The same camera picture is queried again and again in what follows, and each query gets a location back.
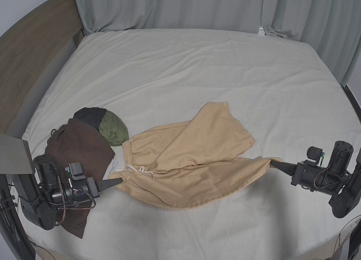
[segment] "bed frame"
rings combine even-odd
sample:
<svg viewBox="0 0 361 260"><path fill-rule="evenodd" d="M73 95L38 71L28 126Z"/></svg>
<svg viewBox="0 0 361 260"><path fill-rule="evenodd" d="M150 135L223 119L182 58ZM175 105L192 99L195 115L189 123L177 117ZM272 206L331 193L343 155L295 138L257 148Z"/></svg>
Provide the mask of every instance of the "bed frame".
<svg viewBox="0 0 361 260"><path fill-rule="evenodd" d="M75 0L48 0L0 37L0 133L22 136L82 28Z"/></svg>

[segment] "headboard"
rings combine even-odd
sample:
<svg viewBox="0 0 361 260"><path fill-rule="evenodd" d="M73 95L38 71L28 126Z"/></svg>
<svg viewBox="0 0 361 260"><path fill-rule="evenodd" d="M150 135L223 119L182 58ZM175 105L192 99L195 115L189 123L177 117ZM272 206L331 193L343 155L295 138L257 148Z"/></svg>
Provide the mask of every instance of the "headboard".
<svg viewBox="0 0 361 260"><path fill-rule="evenodd" d="M48 0L0 37L0 133L9 134L32 87L52 60L70 40L74 46L72 38L75 46L80 43L82 27L75 0Z"/></svg>

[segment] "pants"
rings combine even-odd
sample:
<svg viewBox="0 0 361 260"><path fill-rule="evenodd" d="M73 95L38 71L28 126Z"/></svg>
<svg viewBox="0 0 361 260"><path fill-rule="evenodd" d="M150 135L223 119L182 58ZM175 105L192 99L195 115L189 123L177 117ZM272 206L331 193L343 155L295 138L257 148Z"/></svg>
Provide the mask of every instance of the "pants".
<svg viewBox="0 0 361 260"><path fill-rule="evenodd" d="M109 178L122 177L117 187L146 203L196 208L268 171L271 158L237 157L254 143L227 102L209 102L191 121L155 127L124 142L125 170Z"/></svg>

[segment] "white bed sheet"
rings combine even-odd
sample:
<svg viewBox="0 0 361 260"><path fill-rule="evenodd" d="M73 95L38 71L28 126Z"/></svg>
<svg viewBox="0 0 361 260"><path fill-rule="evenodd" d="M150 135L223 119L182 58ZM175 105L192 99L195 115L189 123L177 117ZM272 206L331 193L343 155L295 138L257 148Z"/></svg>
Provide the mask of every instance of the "white bed sheet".
<svg viewBox="0 0 361 260"><path fill-rule="evenodd" d="M361 125L341 87L305 43L205 29L94 33L84 38L36 110L23 139L43 154L53 128L83 107L119 115L129 136L192 119L208 101L228 101L254 136L244 156L296 163L309 146L354 145ZM114 148L117 168L122 148ZM354 216L336 219L329 196L290 185L271 169L225 199L167 210L111 188L97 199L84 238L20 218L38 244L75 259L289 259L326 242Z"/></svg>

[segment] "drawstring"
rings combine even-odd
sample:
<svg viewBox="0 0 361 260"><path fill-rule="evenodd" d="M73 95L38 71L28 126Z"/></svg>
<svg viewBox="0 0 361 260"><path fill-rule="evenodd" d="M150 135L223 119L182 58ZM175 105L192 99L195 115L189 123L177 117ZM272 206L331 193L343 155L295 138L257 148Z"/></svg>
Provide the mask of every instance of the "drawstring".
<svg viewBox="0 0 361 260"><path fill-rule="evenodd" d="M127 165L127 169L128 169L128 170L132 170L133 172L141 172L141 173L145 173L145 174L151 174L151 175L152 175L152 179L154 179L154 177L153 177L153 172L144 171L144 166L141 166L141 167L139 168L139 170L137 170L137 169L134 168L133 166Z"/></svg>

